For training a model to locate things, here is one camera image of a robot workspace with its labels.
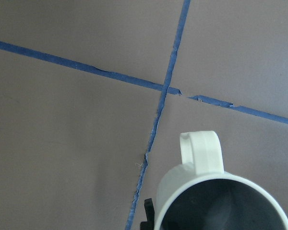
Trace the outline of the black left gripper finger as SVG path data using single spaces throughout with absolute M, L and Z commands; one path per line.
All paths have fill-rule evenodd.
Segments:
M 152 198 L 144 201 L 144 209 L 146 214 L 146 221 L 140 223 L 140 230 L 153 230 L 155 223 L 155 209 Z

